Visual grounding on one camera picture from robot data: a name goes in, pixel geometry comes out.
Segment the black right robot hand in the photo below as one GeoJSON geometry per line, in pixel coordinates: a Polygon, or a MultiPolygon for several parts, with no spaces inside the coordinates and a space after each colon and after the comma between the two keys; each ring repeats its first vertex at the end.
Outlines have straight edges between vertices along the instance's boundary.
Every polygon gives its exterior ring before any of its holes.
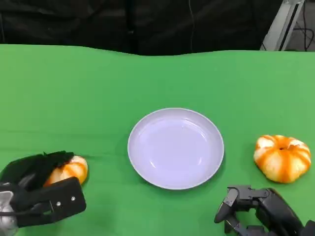
{"type": "Polygon", "coordinates": [[[304,228],[301,220],[284,198],[273,188],[253,189],[249,185],[227,187],[227,196],[215,215],[214,223],[224,222],[226,234],[238,236],[298,236],[304,228]],[[239,211],[255,209],[259,225],[243,226],[239,211]]]}

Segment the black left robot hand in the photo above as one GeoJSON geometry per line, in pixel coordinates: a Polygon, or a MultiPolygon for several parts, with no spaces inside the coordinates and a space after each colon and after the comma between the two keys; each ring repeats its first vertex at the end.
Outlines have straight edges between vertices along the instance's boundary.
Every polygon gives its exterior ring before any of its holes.
{"type": "Polygon", "coordinates": [[[3,233],[52,224],[86,209],[82,184],[86,160],[58,151],[11,161],[0,172],[0,230],[3,233]]]}

